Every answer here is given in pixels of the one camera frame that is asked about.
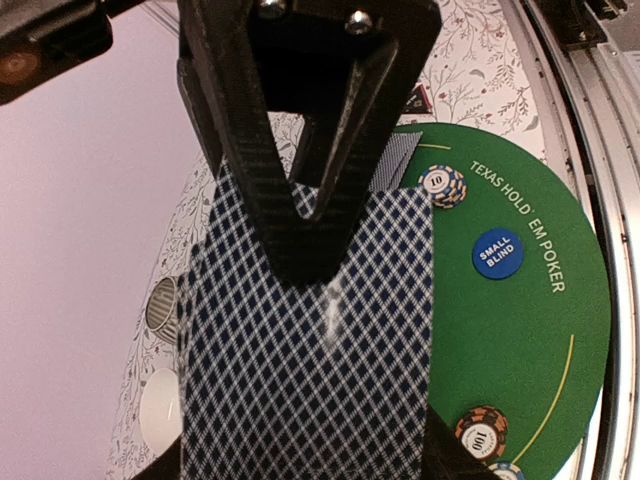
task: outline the floral tablecloth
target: floral tablecloth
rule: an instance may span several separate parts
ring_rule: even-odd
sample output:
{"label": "floral tablecloth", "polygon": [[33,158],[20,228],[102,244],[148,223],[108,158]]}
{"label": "floral tablecloth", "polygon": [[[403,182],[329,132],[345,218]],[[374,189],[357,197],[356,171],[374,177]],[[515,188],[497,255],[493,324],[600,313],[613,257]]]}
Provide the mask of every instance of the floral tablecloth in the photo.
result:
{"label": "floral tablecloth", "polygon": [[[430,113],[404,115],[400,123],[446,122],[480,128],[507,138],[544,161],[536,105],[500,4],[496,0],[442,0],[439,4],[442,32],[420,76]],[[288,169],[302,119],[274,114],[271,120]],[[214,179],[199,156],[160,248],[147,298],[160,279],[187,269],[191,245],[204,238],[214,189]],[[143,316],[141,305],[120,388],[108,480],[129,479],[154,459],[140,433],[139,402],[151,374],[159,368],[173,368],[174,350],[146,329]]]}

